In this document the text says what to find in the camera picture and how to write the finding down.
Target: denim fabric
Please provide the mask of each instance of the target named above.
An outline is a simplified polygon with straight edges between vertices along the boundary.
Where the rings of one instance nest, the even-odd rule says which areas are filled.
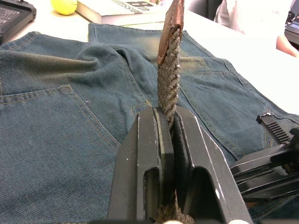
[[[89,42],[31,32],[0,46],[1,223],[106,218],[117,149],[136,114],[157,106],[160,36],[91,23]],[[178,105],[197,116],[229,165],[273,145],[258,114],[299,125],[185,31],[180,57]],[[293,198],[251,215],[299,218]]]

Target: laptop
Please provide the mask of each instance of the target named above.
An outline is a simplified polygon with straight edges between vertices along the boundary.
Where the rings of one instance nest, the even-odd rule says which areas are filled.
[[[36,18],[36,9],[24,0],[0,0],[0,45]]]

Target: rope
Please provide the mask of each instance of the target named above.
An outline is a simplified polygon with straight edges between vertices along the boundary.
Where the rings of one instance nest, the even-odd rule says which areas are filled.
[[[169,40],[169,49],[161,65],[158,65],[158,102],[167,117],[169,129],[172,132],[176,103],[178,102],[179,91],[179,44],[180,29],[177,28]],[[189,215],[184,215],[178,207],[178,200],[174,194],[172,201],[158,210],[156,223],[163,223],[168,220],[178,220],[184,224],[194,224]]]

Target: white shirt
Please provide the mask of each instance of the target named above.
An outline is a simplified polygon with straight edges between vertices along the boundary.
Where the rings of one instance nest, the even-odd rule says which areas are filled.
[[[223,0],[215,22],[240,33],[264,39],[276,47],[295,0]]]

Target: person's arm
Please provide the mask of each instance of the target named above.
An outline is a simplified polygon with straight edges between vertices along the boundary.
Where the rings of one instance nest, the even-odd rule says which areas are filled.
[[[290,44],[285,35],[277,38],[276,49],[299,58],[299,51]]]

